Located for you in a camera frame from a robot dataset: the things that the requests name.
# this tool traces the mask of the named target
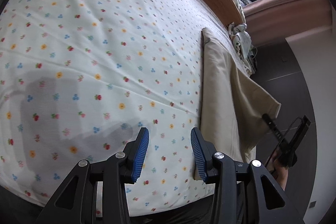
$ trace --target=gray floor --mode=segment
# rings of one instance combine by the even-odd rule
[[[251,78],[282,104],[276,125],[284,133],[298,116],[311,121],[310,128],[296,151],[298,161],[289,170],[285,193],[303,217],[314,185],[317,138],[314,110],[300,66],[285,39],[258,48],[258,71]],[[290,140],[296,129],[290,130]],[[266,162],[277,144],[273,134],[267,134],[257,145],[257,159]]]

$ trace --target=cable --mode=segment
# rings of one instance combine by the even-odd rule
[[[267,165],[268,165],[268,163],[269,163],[269,161],[270,161],[270,159],[271,159],[273,153],[276,151],[276,149],[279,147],[279,145],[281,144],[281,142],[284,140],[285,136],[286,136],[287,133],[290,131],[290,129],[292,128],[293,124],[294,124],[297,120],[299,120],[299,119],[301,120],[301,122],[303,122],[301,117],[296,117],[295,120],[290,124],[290,126],[288,127],[288,129],[286,130],[286,132],[284,133],[284,135],[282,136],[281,140],[278,142],[277,146],[275,147],[275,149],[272,151],[271,155],[269,156],[269,158],[268,158],[268,160],[267,160],[267,162],[266,162],[266,164],[265,164],[265,167],[266,167],[266,168],[267,168]]]

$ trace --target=metal screw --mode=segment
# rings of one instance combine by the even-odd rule
[[[78,165],[79,165],[80,167],[87,166],[87,160],[81,160],[81,161],[78,163]]]
[[[255,167],[260,167],[260,166],[261,166],[261,162],[258,161],[258,160],[253,160],[253,161],[252,161],[252,164],[253,164]]]
[[[215,157],[216,157],[217,159],[222,159],[222,158],[224,158],[224,154],[223,154],[222,152],[216,152],[216,153],[215,153]]]
[[[118,152],[116,153],[115,157],[118,158],[118,159],[122,159],[123,157],[125,157],[126,154],[124,152]]]

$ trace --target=beige towel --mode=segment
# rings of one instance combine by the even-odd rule
[[[233,160],[255,159],[255,146],[268,132],[261,116],[278,116],[281,104],[237,69],[226,48],[209,29],[204,38],[201,132],[217,151]]]

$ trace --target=bed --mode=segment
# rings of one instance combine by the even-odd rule
[[[0,16],[0,185],[44,206],[79,160],[106,160],[147,127],[141,177],[126,186],[130,215],[211,195],[193,178],[189,139],[204,27],[247,76],[203,0],[10,0]]]

